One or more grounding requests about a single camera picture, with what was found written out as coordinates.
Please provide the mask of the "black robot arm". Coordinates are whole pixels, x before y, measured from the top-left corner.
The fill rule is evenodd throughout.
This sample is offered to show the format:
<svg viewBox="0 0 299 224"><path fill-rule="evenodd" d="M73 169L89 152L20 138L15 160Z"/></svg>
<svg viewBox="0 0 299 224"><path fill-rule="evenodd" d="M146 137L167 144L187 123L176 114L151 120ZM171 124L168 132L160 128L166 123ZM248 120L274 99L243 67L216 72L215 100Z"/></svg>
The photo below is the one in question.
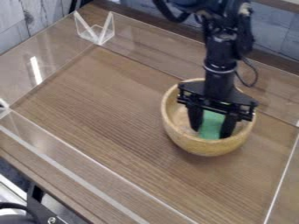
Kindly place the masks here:
<svg viewBox="0 0 299 224"><path fill-rule="evenodd" d="M258 101L235 86L239 79L238 65L252 51L250 0L152 0L163 16L179 24L195 17L202 24L206 58L204 80L178 84L178 102L188 111L190 125L203 128L207 111L224 115L219 136L232 135L240 121L254 119Z"/></svg>

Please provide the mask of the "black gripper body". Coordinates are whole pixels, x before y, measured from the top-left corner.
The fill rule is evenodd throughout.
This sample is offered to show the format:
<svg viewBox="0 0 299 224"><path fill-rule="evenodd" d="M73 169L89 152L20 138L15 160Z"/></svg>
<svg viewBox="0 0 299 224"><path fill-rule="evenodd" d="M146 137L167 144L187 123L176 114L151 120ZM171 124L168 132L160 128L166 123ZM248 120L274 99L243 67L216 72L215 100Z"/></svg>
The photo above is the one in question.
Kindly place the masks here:
<svg viewBox="0 0 299 224"><path fill-rule="evenodd" d="M204 63L204 81L187 80L178 84L178 102L187 108L196 105L203 110L228 115L236 114L238 120L254 119L258 101L235 87L238 63L215 66Z"/></svg>

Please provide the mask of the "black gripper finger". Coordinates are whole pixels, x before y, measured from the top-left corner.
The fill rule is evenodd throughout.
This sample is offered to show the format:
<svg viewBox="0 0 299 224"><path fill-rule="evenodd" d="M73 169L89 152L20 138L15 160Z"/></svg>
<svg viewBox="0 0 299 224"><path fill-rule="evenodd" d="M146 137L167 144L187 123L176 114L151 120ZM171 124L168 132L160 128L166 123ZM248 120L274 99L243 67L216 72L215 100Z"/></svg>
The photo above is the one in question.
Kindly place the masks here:
<svg viewBox="0 0 299 224"><path fill-rule="evenodd" d="M234 129L236 127L236 123L239 121L239 116L236 114L228 114L226 115L224 122L220 127L220 138L227 138L231 136Z"/></svg>
<svg viewBox="0 0 299 224"><path fill-rule="evenodd" d="M198 107L196 105L188 105L187 111L188 111L191 128L195 132L198 132L202 126L203 109Z"/></svg>

